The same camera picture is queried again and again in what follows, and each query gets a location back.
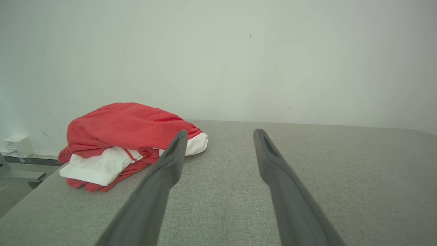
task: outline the gray fabric surface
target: gray fabric surface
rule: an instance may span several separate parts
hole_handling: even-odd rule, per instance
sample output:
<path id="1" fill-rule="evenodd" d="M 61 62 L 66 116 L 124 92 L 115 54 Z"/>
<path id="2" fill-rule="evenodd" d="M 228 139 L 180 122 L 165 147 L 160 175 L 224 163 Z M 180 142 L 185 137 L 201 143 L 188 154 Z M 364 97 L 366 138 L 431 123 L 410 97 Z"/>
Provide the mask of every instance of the gray fabric surface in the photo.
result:
<path id="1" fill-rule="evenodd" d="M 159 245 L 278 245 L 253 130 L 265 129 L 348 245 L 437 245 L 437 137 L 399 129 L 192 120 L 208 148 L 187 157 Z M 0 219 L 0 245 L 93 245 L 147 170 L 107 193 L 51 175 Z"/>

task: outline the red cloth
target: red cloth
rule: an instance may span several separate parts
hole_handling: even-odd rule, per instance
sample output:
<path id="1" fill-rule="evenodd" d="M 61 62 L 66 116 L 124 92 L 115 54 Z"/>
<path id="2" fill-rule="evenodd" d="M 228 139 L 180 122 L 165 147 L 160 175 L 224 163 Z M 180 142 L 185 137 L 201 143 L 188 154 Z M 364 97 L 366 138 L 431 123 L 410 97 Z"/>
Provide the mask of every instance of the red cloth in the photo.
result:
<path id="1" fill-rule="evenodd" d="M 137 150 L 143 159 L 130 164 L 108 186 L 101 186 L 76 179 L 66 179 L 67 184 L 93 192 L 106 192 L 116 183 L 156 163 L 159 150 L 166 149 L 174 136 L 187 130 L 188 139 L 202 131 L 179 116 L 139 103 L 113 103 L 96 109 L 73 120 L 67 128 L 67 143 L 58 156 L 58 163 L 70 161 L 71 155 L 88 158 L 101 155 L 112 146 Z"/>

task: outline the white wall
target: white wall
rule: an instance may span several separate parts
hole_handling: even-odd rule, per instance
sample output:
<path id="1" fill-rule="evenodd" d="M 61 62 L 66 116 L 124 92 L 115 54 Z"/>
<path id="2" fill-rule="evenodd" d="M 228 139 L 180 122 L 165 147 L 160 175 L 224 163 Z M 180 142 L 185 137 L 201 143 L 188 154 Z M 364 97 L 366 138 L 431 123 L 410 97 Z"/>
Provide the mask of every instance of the white wall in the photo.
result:
<path id="1" fill-rule="evenodd" d="M 22 131 L 56 153 L 71 120 L 112 102 L 437 134 L 436 12 L 435 0 L 5 0 L 0 139 Z"/>

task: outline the white plug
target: white plug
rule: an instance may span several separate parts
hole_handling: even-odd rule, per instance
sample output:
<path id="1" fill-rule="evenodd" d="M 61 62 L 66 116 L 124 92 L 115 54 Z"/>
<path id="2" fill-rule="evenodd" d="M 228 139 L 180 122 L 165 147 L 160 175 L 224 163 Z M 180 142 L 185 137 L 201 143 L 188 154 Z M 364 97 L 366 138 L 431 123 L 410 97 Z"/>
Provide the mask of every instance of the white plug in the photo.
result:
<path id="1" fill-rule="evenodd" d="M 18 157 L 27 158 L 35 153 L 32 143 L 27 136 L 13 135 L 3 140 L 9 152 L 17 151 Z"/>

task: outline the pile of clothes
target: pile of clothes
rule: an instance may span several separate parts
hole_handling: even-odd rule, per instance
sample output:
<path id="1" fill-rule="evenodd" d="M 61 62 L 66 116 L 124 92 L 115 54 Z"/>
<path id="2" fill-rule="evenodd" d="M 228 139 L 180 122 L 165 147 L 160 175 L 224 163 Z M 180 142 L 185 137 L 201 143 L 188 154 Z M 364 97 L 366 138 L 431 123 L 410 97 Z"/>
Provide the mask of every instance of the pile of clothes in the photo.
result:
<path id="1" fill-rule="evenodd" d="M 185 156 L 206 149 L 206 133 L 177 115 L 138 103 L 103 106 L 68 126 L 68 146 L 58 162 L 69 163 L 59 173 L 76 189 L 85 185 L 90 192 L 106 192 L 156 163 L 182 129 L 188 132 Z"/>

